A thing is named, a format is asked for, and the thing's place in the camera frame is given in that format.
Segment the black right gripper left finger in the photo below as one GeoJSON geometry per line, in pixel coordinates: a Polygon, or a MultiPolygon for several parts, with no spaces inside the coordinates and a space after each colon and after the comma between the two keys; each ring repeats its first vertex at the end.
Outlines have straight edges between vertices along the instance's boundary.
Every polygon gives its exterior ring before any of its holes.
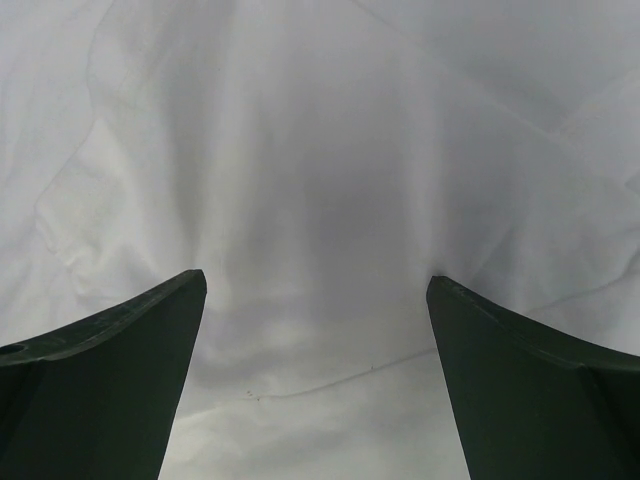
{"type": "Polygon", "coordinates": [[[1,350],[5,479],[155,479],[207,284],[185,271],[109,309],[1,350]]]}

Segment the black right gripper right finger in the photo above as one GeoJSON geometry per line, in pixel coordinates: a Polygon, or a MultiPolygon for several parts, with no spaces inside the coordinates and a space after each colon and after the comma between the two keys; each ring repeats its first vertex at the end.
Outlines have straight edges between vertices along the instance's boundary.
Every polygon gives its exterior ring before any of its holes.
{"type": "Polygon", "coordinates": [[[636,479],[639,359],[446,276],[426,303],[473,479],[636,479]]]}

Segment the white flower print t-shirt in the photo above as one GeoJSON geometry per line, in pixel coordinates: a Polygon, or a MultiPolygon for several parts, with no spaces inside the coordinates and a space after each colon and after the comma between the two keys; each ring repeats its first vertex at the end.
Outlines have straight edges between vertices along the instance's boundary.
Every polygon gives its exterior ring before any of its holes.
{"type": "Polygon", "coordinates": [[[187,269],[165,479],[464,479],[425,292],[639,351],[635,1],[5,1],[1,340],[187,269]]]}

